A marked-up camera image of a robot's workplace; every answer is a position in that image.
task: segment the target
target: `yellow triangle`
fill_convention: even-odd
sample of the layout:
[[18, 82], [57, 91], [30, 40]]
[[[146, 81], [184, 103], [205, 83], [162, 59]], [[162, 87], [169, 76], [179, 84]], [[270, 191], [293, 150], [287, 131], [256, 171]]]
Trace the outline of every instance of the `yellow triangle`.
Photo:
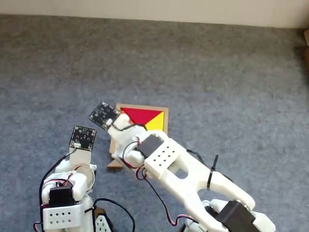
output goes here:
[[163, 131], [164, 129], [164, 111], [159, 113], [156, 117], [151, 119], [146, 125], [147, 130]]

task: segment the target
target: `black zip tie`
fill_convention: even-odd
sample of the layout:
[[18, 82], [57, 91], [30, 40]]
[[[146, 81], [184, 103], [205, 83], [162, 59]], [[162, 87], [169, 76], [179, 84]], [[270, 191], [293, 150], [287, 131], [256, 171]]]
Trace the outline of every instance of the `black zip tie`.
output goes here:
[[210, 190], [212, 173], [216, 171], [216, 165], [217, 165], [218, 158], [219, 156], [216, 155], [213, 161], [213, 165], [211, 167], [211, 171], [209, 172], [208, 181], [207, 181], [207, 190]]

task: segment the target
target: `black circuit board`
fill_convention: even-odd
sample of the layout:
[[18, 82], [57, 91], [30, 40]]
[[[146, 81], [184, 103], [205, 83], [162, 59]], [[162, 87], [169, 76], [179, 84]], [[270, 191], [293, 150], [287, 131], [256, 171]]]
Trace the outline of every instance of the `black circuit board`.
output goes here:
[[75, 126], [70, 140], [70, 147], [74, 147], [74, 143], [78, 143], [81, 145], [79, 149], [91, 151], [96, 134], [95, 129]]
[[100, 103], [90, 114], [89, 119], [104, 130], [108, 130], [111, 123], [120, 115], [120, 111], [106, 102]]

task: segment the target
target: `black cable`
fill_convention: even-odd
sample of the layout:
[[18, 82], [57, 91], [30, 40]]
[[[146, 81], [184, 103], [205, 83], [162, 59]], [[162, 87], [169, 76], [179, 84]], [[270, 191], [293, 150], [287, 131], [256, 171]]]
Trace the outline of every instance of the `black cable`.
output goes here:
[[[192, 150], [190, 150], [190, 149], [187, 149], [187, 152], [192, 153], [192, 154], [195, 154], [195, 155], [197, 156], [198, 160], [199, 160], [202, 164], [204, 164], [206, 167], [208, 167], [208, 166], [205, 164], [203, 158], [201, 157], [201, 155], [200, 155], [198, 152], [192, 151]], [[225, 176], [227, 179], [229, 179], [231, 182], [234, 182], [234, 181], [233, 181], [230, 177], [228, 177], [227, 175], [224, 175], [224, 176]]]
[[144, 124], [141, 124], [141, 123], [135, 123], [135, 124], [126, 126], [126, 127], [122, 128], [122, 129], [119, 129], [119, 128], [118, 128], [115, 124], [113, 124], [113, 123], [112, 123], [112, 126], [113, 126], [116, 130], [118, 130], [118, 131], [125, 131], [125, 130], [130, 129], [131, 127], [135, 127], [135, 126], [144, 127], [144, 129], [147, 131], [146, 126], [145, 126]]
[[198, 152], [192, 151], [190, 149], [187, 149], [187, 152], [195, 154], [197, 156], [198, 160], [207, 167], [207, 165], [205, 164], [203, 158], [201, 157], [201, 155]]
[[122, 208], [122, 209], [129, 215], [129, 217], [131, 218], [132, 224], [133, 224], [133, 226], [132, 226], [132, 232], [135, 232], [135, 220], [134, 220], [134, 217], [130, 214], [130, 212], [129, 212], [123, 205], [121, 205], [121, 204], [119, 204], [118, 202], [115, 202], [115, 201], [113, 201], [113, 200], [111, 200], [111, 199], [108, 199], [108, 198], [98, 198], [98, 199], [96, 199], [96, 200], [93, 202], [92, 208], [86, 210], [87, 212], [90, 211], [90, 210], [92, 210], [93, 232], [96, 232], [95, 209], [96, 209], [96, 207], [97, 207], [96, 204], [97, 204], [97, 202], [99, 202], [99, 201], [110, 202], [110, 203], [113, 203], [113, 204], [119, 206], [120, 208]]
[[42, 189], [43, 189], [43, 185], [44, 185], [44, 180], [46, 179], [46, 177], [50, 174], [50, 172], [55, 169], [56, 166], [58, 166], [62, 160], [64, 160], [66, 157], [68, 157], [69, 155], [71, 155], [72, 153], [74, 153], [76, 151], [77, 148], [74, 148], [73, 151], [69, 152], [68, 154], [66, 154], [65, 156], [63, 156], [62, 158], [60, 158], [48, 171], [47, 173], [44, 175], [44, 177], [41, 180], [40, 183], [40, 188], [39, 188], [39, 199], [40, 199], [40, 218], [41, 221], [43, 222], [43, 208], [42, 208]]
[[121, 159], [122, 159], [122, 161], [125, 163], [125, 165], [126, 165], [127, 167], [136, 169], [137, 167], [132, 166], [131, 164], [129, 164], [129, 163], [125, 160], [125, 152], [126, 152], [126, 149], [127, 149], [131, 144], [134, 144], [134, 143], [138, 143], [138, 141], [133, 141], [133, 142], [129, 143], [129, 144], [124, 148], [124, 151], [123, 151], [123, 153], [122, 153]]
[[171, 217], [169, 215], [169, 210], [168, 210], [168, 207], [166, 206], [166, 204], [164, 203], [163, 199], [160, 197], [159, 193], [155, 190], [155, 188], [153, 187], [153, 185], [149, 182], [149, 180], [147, 180], [146, 178], [146, 174], [143, 173], [144, 169], [142, 169], [141, 171], [141, 174], [143, 176], [143, 179], [149, 184], [149, 186], [152, 188], [152, 190], [154, 191], [154, 193], [157, 195], [157, 197], [159, 198], [159, 200], [161, 201], [161, 203], [163, 204], [164, 208], [165, 208], [165, 212], [166, 212], [166, 216], [168, 217], [168, 220], [169, 220], [169, 223], [172, 225], [172, 226], [177, 226], [178, 225], [178, 219], [180, 218], [187, 218], [187, 219], [190, 219], [192, 220], [193, 222], [197, 223], [197, 221], [195, 221], [193, 218], [189, 217], [189, 216], [185, 216], [185, 215], [179, 215], [176, 220], [175, 220], [175, 223], [173, 224], [173, 221], [171, 221]]

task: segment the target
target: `wooden piece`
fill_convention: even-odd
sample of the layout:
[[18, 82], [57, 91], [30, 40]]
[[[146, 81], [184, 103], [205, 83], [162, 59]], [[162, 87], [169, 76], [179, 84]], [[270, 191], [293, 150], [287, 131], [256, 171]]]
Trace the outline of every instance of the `wooden piece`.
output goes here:
[[307, 42], [307, 46], [309, 47], [309, 29], [305, 31], [305, 39]]
[[109, 165], [107, 165], [107, 168], [108, 169], [122, 169], [123, 168], [123, 165], [122, 163], [118, 162], [117, 160], [113, 160], [112, 162], [110, 162]]
[[[157, 107], [157, 106], [147, 106], [147, 105], [130, 105], [130, 104], [121, 104], [118, 103], [116, 108], [121, 110], [121, 108], [131, 108], [131, 109], [145, 109], [145, 110], [157, 110], [164, 112], [164, 127], [163, 131], [167, 134], [168, 133], [168, 126], [169, 126], [169, 109], [167, 107]], [[111, 146], [110, 146], [110, 154], [114, 153], [116, 150], [116, 142], [114, 139], [111, 139]], [[107, 168], [109, 169], [121, 169], [123, 165], [116, 160], [113, 160]]]

